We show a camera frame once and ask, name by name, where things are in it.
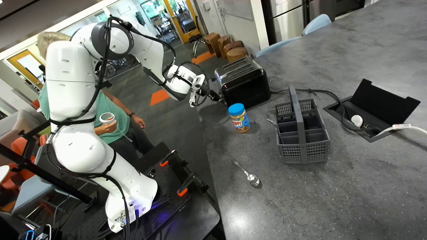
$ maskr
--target blonde hair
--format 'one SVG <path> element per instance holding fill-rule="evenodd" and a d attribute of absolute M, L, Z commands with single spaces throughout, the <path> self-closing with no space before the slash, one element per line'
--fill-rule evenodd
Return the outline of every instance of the blonde hair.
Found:
<path fill-rule="evenodd" d="M 69 41 L 70 36 L 61 32 L 41 32 L 37 37 L 37 47 L 40 55 L 46 59 L 47 47 L 56 41 Z"/>

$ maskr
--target whiteboard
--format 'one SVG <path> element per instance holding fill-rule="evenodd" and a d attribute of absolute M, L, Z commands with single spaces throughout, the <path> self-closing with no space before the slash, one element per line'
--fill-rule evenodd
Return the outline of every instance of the whiteboard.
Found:
<path fill-rule="evenodd" d="M 254 19 L 250 0 L 223 0 L 223 4 L 225 5 L 224 11 L 228 15 L 248 20 Z"/>

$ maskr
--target gray plastic basket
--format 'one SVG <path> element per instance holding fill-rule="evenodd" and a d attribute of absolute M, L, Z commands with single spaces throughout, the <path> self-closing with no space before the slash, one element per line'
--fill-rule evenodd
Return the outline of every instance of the gray plastic basket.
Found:
<path fill-rule="evenodd" d="M 280 131 L 277 144 L 286 164 L 309 164 L 328 159 L 329 134 L 314 99 L 298 100 L 289 85 L 290 102 L 275 105 Z"/>

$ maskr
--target person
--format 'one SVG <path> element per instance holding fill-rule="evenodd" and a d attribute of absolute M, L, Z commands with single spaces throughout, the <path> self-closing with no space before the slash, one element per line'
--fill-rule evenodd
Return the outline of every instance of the person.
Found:
<path fill-rule="evenodd" d="M 69 41 L 70 39 L 70 36 L 60 32 L 40 33 L 37 41 L 40 55 L 46 59 L 49 44 L 55 41 Z M 46 84 L 40 91 L 38 101 L 43 115 L 46 119 L 49 119 L 49 99 L 47 97 Z M 154 148 L 143 130 L 146 127 L 144 120 L 135 115 L 118 98 L 108 91 L 102 90 L 99 91 L 96 105 L 95 133 L 128 162 L 132 163 L 135 159 L 138 159 L 136 151 L 146 154 Z M 106 112 L 114 114 L 114 122 L 110 124 L 102 124 L 100 122 L 100 115 Z"/>

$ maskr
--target toaster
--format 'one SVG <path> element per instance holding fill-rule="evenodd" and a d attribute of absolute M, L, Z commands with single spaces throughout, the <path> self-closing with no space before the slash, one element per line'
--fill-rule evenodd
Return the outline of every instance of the toaster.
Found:
<path fill-rule="evenodd" d="M 215 77 L 227 106 L 242 103 L 249 108 L 271 97 L 265 70 L 249 56 L 217 68 Z"/>

